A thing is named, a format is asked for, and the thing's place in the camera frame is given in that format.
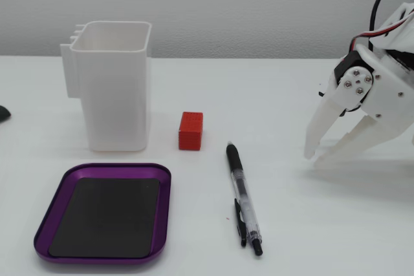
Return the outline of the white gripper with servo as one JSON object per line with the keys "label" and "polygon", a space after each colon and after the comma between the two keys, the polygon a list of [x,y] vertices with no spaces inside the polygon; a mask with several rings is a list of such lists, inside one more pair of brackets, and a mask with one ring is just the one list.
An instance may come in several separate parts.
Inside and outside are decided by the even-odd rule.
{"label": "white gripper with servo", "polygon": [[346,162],[364,151],[401,136],[413,124],[413,54],[386,50],[382,58],[357,44],[330,75],[305,135],[304,156],[311,159],[321,139],[344,111],[361,109],[364,116],[316,167]]}

